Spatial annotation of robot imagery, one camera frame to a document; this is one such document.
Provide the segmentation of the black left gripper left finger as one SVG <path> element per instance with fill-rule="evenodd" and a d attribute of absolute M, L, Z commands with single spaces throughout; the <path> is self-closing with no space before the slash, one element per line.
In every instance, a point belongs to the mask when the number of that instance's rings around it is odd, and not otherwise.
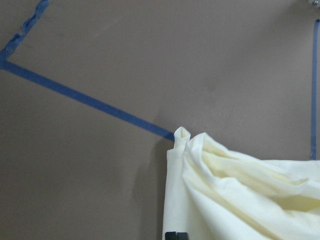
<path fill-rule="evenodd" d="M 166 232 L 164 238 L 165 240 L 177 240 L 177 233 L 175 231 Z"/>

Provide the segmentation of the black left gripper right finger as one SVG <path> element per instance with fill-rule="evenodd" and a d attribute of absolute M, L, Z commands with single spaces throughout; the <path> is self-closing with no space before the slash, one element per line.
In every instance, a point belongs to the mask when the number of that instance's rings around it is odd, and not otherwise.
<path fill-rule="evenodd" d="M 188 240 L 187 232 L 177 232 L 176 233 L 177 240 Z"/>

